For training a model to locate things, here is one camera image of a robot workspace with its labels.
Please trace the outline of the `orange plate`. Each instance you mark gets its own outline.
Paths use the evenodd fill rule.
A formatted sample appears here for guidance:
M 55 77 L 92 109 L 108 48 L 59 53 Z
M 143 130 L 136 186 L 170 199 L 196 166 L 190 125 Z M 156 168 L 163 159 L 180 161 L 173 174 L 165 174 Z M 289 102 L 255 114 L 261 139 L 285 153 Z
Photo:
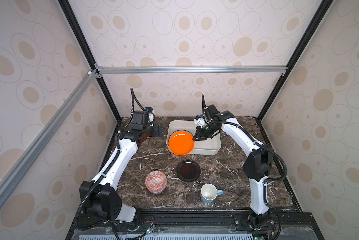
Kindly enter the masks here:
M 177 156 L 185 156 L 191 153 L 194 149 L 195 142 L 193 135 L 188 131 L 175 131 L 168 140 L 169 150 Z

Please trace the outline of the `black plate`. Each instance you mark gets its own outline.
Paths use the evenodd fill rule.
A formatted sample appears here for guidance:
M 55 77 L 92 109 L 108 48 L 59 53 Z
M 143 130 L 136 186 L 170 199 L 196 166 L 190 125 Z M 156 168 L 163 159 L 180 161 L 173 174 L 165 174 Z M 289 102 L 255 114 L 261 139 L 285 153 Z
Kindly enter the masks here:
M 183 182 L 194 182 L 201 175 L 201 168 L 195 161 L 182 161 L 176 168 L 177 177 Z

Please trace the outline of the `red patterned bowl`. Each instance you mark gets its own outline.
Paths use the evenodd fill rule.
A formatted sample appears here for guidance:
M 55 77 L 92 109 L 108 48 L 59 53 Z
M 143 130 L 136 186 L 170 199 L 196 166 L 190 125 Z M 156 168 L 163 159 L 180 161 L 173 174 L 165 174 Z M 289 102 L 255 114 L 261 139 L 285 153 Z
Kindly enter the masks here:
M 162 193 L 167 186 L 167 177 L 161 171 L 152 171 L 145 178 L 145 187 L 152 194 Z

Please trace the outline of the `blue mug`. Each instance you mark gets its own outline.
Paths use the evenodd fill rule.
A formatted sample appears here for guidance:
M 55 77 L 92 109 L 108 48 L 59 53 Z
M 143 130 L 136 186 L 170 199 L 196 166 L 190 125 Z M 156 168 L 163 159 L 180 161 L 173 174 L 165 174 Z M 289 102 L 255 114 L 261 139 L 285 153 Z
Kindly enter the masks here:
M 201 200 L 204 203 L 212 203 L 218 196 L 222 195 L 223 191 L 218 190 L 214 185 L 212 184 L 204 184 L 201 188 Z

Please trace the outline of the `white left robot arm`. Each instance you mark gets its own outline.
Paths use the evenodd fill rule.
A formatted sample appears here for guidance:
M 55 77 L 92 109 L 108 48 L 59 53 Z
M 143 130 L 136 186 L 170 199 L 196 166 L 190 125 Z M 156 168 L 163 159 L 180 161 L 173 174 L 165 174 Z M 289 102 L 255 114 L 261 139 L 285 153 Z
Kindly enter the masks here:
M 106 164 L 88 182 L 79 187 L 81 203 L 74 217 L 74 225 L 80 231 L 89 230 L 104 221 L 133 223 L 137 210 L 122 202 L 116 192 L 119 180 L 140 145 L 149 137 L 162 137 L 163 124 L 153 124 L 133 129 L 128 127 L 115 136 L 116 148 Z

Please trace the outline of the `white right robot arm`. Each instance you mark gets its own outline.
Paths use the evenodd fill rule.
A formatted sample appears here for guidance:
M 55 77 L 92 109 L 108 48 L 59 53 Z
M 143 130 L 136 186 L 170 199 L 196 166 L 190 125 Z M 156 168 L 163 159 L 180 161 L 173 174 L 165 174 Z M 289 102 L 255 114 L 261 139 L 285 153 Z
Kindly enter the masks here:
M 243 164 L 243 172 L 249 179 L 251 190 L 248 222 L 254 230 L 262 228 L 270 220 L 267 185 L 269 182 L 282 182 L 286 178 L 285 162 L 270 145 L 263 144 L 244 129 L 229 111 L 211 113 L 205 109 L 202 115 L 195 117 L 194 123 L 194 141 L 212 139 L 222 131 L 244 151 L 247 159 Z

